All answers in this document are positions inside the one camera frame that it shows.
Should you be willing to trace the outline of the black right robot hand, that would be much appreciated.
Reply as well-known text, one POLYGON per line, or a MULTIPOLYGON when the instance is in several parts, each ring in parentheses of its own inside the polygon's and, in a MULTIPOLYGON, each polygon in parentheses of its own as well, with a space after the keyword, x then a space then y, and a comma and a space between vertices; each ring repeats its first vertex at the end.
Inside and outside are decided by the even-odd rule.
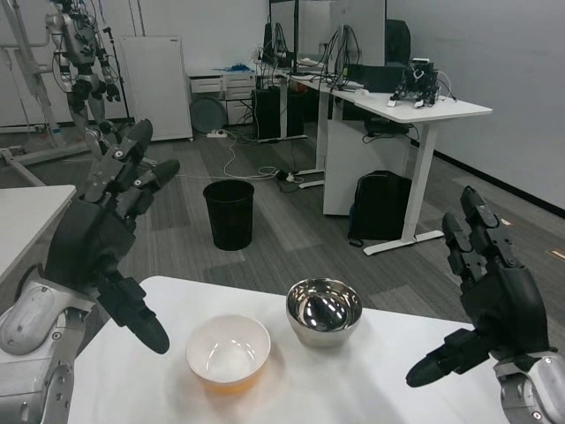
POLYGON ((508 360, 550 350, 546 309, 531 272, 520 262, 500 217, 471 186, 460 197, 465 233, 447 213, 442 230, 448 263, 461 280, 460 301, 472 330, 459 329, 429 352, 406 375, 418 388, 455 372, 459 375, 489 358, 508 360))

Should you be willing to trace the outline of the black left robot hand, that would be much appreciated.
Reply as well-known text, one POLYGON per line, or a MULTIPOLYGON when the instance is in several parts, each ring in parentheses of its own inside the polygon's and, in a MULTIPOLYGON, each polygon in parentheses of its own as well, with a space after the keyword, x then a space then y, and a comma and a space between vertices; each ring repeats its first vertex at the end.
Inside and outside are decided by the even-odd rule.
POLYGON ((143 162, 153 131, 143 119, 107 148, 57 226, 44 271, 49 281, 92 296, 118 326, 164 354, 170 340, 146 305, 146 292, 118 269, 135 242, 138 217, 180 169, 174 159, 155 166, 143 162))

